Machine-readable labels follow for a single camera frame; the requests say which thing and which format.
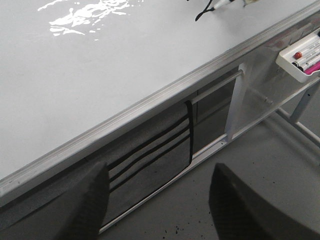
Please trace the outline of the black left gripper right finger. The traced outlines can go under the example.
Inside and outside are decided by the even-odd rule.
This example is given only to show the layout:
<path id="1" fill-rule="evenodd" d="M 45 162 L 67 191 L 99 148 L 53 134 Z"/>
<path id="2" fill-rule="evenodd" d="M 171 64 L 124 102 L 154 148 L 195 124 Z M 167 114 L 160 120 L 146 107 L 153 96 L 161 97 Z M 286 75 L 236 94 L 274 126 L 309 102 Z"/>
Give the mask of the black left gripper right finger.
<path id="1" fill-rule="evenodd" d="M 212 174 L 209 208 L 221 240 L 318 240 L 320 234 L 271 205 L 227 165 Z"/>

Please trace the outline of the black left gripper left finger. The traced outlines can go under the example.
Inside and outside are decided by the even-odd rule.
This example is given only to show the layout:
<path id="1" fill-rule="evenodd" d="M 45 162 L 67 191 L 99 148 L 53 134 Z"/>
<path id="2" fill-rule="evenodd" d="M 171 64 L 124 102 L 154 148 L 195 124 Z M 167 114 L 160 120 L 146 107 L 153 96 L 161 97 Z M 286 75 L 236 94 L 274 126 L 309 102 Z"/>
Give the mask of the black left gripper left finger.
<path id="1" fill-rule="evenodd" d="M 74 189 L 67 193 L 75 206 L 56 240 L 95 240 L 107 212 L 110 195 L 109 171 L 105 162 L 96 163 Z"/>

